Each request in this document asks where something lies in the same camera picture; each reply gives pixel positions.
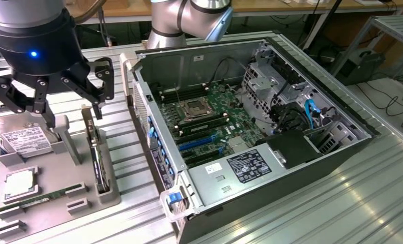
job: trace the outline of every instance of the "blue pcie slot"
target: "blue pcie slot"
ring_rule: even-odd
[[[196,147],[196,146],[206,145],[206,144],[214,142],[214,140],[215,140],[215,135],[211,136],[210,138],[202,139],[202,140],[199,140],[199,141],[195,141],[195,142],[192,142],[192,143],[188,143],[188,144],[180,146],[180,147],[179,147],[179,151],[184,151],[184,150],[188,150],[188,149],[191,149],[191,148],[194,148],[194,147]]]

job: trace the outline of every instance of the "motherboard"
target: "motherboard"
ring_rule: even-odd
[[[246,92],[212,84],[206,96],[159,105],[178,148],[190,168],[251,148],[265,137],[247,114]]]

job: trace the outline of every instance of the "cpu socket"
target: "cpu socket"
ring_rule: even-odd
[[[180,103],[186,115],[186,121],[194,120],[198,117],[210,115],[214,113],[211,106],[204,98],[191,99]]]

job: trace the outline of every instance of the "blue led light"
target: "blue led light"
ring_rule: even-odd
[[[36,51],[32,51],[32,52],[29,53],[29,56],[32,56],[32,57],[39,57],[39,53],[37,53]]]

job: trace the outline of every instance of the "hard drive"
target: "hard drive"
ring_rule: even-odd
[[[0,149],[24,158],[52,152],[59,136],[47,128],[41,115],[29,112],[0,116]]]

